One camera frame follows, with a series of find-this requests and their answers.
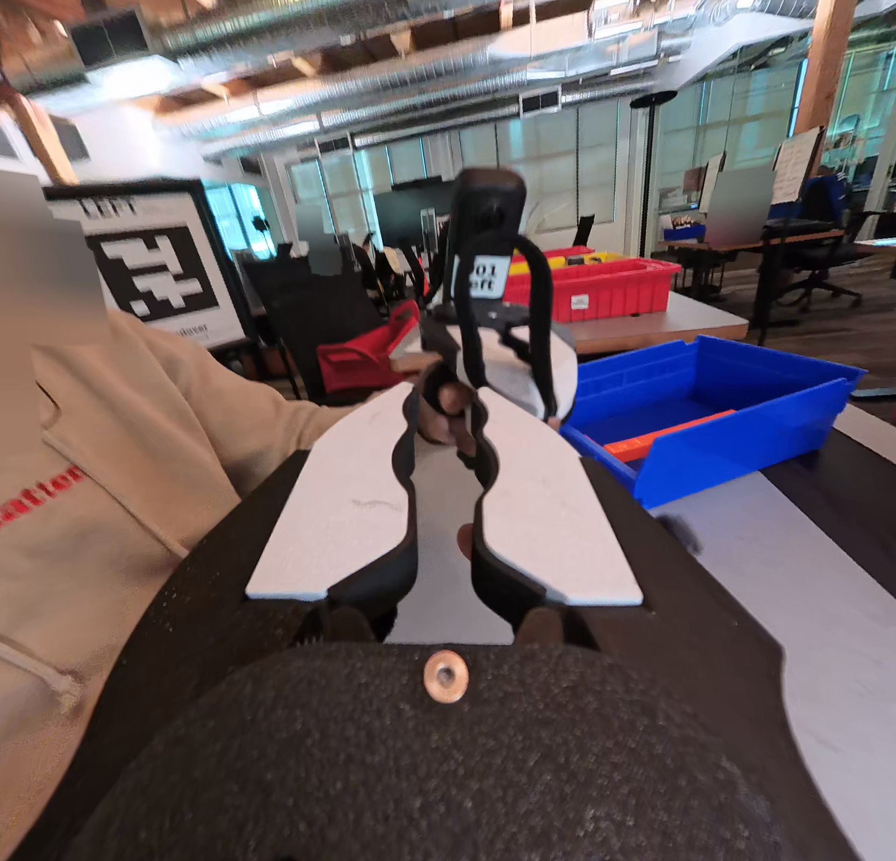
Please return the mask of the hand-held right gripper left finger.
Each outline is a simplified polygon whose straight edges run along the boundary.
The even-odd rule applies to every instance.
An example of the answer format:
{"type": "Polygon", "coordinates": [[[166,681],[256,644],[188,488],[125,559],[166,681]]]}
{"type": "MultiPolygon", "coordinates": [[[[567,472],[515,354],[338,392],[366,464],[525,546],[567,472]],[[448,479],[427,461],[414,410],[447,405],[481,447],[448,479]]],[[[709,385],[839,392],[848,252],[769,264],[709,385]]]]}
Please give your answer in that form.
{"type": "Polygon", "coordinates": [[[323,624],[354,609],[390,635],[419,571],[412,474],[418,392],[400,383],[313,445],[245,587],[249,600],[306,603],[323,624]]]}

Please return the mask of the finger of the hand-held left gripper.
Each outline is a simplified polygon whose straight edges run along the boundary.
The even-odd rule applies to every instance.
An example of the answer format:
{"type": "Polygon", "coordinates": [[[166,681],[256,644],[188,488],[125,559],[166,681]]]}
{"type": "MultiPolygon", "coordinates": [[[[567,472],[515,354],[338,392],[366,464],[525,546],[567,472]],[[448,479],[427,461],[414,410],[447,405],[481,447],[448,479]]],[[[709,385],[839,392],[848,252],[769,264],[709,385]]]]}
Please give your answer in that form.
{"type": "MultiPolygon", "coordinates": [[[[547,420],[531,364],[503,342],[499,330],[483,327],[481,331],[487,384],[507,400],[539,419],[547,420]]],[[[579,365],[573,335],[566,327],[552,327],[550,353],[556,401],[556,413],[553,417],[564,422],[575,405],[579,365]]]]}

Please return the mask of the person's left forearm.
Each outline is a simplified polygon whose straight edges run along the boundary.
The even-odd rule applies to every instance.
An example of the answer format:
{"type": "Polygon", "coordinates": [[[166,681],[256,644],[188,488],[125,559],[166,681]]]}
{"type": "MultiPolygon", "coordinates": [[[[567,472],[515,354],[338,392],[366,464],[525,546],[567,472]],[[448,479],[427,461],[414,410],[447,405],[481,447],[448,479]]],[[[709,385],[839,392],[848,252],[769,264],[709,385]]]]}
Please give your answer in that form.
{"type": "Polygon", "coordinates": [[[125,319],[161,365],[166,385],[194,415],[240,497],[292,453],[308,451],[330,427],[369,405],[335,408],[288,401],[272,387],[236,375],[184,337],[125,319]]]}

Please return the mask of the person's left hand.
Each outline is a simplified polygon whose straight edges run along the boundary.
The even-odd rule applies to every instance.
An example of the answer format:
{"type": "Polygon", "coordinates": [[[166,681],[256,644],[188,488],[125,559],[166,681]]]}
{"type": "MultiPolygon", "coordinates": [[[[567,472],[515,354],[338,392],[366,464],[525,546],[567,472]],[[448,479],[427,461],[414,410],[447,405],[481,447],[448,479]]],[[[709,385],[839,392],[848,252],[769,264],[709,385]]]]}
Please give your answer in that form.
{"type": "Polygon", "coordinates": [[[420,374],[419,432],[432,443],[452,445],[464,464],[471,468],[476,457],[476,441],[467,425],[474,391],[463,384],[444,363],[432,363],[420,374]]]}

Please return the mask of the large black monitor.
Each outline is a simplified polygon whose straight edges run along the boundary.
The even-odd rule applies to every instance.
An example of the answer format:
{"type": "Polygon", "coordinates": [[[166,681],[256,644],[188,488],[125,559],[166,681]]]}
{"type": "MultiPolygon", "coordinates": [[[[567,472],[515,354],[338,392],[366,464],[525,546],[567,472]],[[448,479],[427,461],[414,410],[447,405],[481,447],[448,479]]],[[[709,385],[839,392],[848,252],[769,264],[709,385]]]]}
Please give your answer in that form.
{"type": "Polygon", "coordinates": [[[397,248],[408,241],[414,248],[424,245],[422,212],[432,210],[437,217],[450,214],[454,180],[425,178],[393,186],[374,195],[374,207],[382,245],[397,248]]]}

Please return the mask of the yellow plastic bin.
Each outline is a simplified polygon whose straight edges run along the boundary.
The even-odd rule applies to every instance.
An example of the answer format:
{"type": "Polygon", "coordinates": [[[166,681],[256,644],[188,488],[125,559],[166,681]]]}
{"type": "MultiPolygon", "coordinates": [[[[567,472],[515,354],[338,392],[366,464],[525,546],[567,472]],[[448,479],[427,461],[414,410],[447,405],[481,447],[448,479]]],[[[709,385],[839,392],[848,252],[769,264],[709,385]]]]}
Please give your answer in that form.
{"type": "MultiPolygon", "coordinates": [[[[545,252],[546,260],[552,270],[566,268],[567,266],[581,264],[604,264],[624,260],[625,255],[609,252],[594,251],[584,246],[570,247],[569,249],[550,250],[545,252]]],[[[530,273],[530,266],[521,251],[514,252],[509,268],[509,275],[522,275],[530,273]]]]}

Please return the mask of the large red tote bin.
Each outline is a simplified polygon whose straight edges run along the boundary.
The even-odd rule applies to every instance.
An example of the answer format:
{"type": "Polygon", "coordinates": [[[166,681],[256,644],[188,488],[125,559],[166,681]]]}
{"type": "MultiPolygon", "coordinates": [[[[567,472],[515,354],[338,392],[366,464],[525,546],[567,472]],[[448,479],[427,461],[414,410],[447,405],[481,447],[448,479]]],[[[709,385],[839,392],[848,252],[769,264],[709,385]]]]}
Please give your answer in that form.
{"type": "Polygon", "coordinates": [[[639,258],[549,269],[552,320],[559,324],[664,312],[681,272],[678,263],[639,258]]]}

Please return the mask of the red tote bag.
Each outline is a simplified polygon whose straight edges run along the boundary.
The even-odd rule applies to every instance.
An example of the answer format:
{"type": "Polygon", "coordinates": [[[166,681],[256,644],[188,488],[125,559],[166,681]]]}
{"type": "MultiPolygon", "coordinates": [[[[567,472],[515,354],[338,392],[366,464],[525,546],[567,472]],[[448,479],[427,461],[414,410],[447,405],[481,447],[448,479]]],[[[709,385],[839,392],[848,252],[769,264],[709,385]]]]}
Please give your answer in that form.
{"type": "Polygon", "coordinates": [[[392,369],[391,355],[419,323],[418,303],[406,299],[382,325],[351,340],[319,345],[316,356],[326,393],[378,391],[404,381],[404,375],[392,369]]]}

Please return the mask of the black floor lamp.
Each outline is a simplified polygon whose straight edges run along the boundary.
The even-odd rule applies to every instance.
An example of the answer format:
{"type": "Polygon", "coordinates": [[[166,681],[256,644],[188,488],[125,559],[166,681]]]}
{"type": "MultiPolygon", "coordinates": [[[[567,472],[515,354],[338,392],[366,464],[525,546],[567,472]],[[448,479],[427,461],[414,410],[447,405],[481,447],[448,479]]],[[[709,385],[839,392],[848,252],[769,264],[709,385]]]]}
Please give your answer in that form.
{"type": "Polygon", "coordinates": [[[648,220],[651,209],[651,181],[654,169],[656,130],[658,111],[675,100],[679,91],[663,88],[638,96],[630,103],[633,113],[641,113],[644,121],[644,157],[640,201],[637,208],[637,230],[635,234],[635,250],[638,258],[643,258],[647,251],[648,220]]]}

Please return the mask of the black high-back chair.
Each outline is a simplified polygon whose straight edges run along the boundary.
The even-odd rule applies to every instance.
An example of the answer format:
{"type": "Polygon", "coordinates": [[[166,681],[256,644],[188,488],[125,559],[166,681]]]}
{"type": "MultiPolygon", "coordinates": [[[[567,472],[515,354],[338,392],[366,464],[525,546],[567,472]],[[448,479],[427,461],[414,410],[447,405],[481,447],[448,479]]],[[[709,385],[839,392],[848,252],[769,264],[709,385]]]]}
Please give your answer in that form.
{"type": "Polygon", "coordinates": [[[317,357],[320,345],[342,344],[387,323],[353,270],[319,275],[303,258],[249,261],[243,269],[309,401],[347,407],[373,393],[370,388],[355,387],[330,391],[317,357]]]}

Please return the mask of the blue plastic bin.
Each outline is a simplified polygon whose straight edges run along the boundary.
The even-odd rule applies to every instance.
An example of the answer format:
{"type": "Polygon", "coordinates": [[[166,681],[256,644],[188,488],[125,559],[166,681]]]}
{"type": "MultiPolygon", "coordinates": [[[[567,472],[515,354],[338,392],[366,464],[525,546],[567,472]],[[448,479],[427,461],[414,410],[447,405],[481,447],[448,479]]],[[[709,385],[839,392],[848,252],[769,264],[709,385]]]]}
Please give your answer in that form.
{"type": "Polygon", "coordinates": [[[866,374],[700,335],[579,364],[561,435],[653,509],[820,449],[866,374]]]}

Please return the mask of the wooden top desk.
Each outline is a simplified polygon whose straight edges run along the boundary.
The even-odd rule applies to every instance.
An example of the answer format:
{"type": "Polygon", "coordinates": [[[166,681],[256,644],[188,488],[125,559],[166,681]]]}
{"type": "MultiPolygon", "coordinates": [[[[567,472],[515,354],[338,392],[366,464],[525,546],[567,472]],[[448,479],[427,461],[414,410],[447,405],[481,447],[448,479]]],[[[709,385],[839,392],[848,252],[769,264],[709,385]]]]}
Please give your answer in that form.
{"type": "Polygon", "coordinates": [[[759,332],[758,343],[764,344],[768,329],[773,326],[771,310],[777,291],[778,279],[783,265],[785,250],[789,247],[817,244],[828,240],[841,240],[844,229],[824,229],[816,232],[793,232],[789,227],[763,230],[760,239],[713,245],[697,240],[663,240],[660,246],[664,253],[675,256],[679,264],[691,271],[691,283],[685,294],[694,300],[709,302],[721,296],[713,295],[708,288],[711,275],[733,262],[741,252],[756,253],[760,256],[758,282],[748,330],[759,332]]]}

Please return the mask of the framed marker poster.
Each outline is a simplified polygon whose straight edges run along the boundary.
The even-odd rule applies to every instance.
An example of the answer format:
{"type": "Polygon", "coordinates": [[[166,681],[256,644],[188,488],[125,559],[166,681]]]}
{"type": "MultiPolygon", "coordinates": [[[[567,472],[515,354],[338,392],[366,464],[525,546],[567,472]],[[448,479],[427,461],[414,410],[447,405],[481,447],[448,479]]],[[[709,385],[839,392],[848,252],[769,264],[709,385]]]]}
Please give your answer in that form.
{"type": "Polygon", "coordinates": [[[107,307],[211,352],[256,339],[200,180],[46,186],[43,192],[55,217],[82,226],[107,307]]]}

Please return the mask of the whiteboard on stand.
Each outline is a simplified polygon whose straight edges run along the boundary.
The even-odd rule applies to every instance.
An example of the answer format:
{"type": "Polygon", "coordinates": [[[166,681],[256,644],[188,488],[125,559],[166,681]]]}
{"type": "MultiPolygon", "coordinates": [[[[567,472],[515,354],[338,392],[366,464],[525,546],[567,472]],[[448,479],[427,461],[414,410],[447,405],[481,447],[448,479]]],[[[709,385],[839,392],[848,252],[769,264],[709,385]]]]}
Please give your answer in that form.
{"type": "Polygon", "coordinates": [[[804,185],[812,172],[824,128],[818,126],[784,140],[773,165],[775,174],[771,206],[790,205],[799,201],[804,185]]]}

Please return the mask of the black office chair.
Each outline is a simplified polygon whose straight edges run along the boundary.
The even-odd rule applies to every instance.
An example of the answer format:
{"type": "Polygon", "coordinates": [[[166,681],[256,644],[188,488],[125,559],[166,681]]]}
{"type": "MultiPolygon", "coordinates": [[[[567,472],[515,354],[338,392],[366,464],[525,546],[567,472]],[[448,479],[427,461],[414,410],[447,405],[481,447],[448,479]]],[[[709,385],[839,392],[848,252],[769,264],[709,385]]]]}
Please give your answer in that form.
{"type": "Polygon", "coordinates": [[[848,298],[850,307],[862,307],[862,292],[833,283],[832,272],[875,258],[878,248],[873,243],[879,239],[881,222],[889,218],[890,213],[881,209],[851,211],[844,225],[834,229],[836,236],[784,243],[774,259],[769,309],[795,308],[808,314],[817,293],[848,298]]]}

